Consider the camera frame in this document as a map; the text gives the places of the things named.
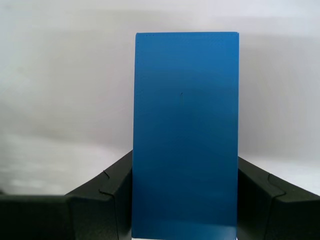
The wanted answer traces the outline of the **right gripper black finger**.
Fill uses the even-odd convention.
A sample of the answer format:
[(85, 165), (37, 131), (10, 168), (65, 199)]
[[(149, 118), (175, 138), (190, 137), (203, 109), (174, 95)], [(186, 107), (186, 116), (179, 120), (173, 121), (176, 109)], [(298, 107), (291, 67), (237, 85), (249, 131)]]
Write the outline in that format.
[(132, 161), (133, 153), (128, 152), (66, 194), (75, 239), (132, 238)]
[(320, 197), (238, 158), (237, 238), (318, 240)]

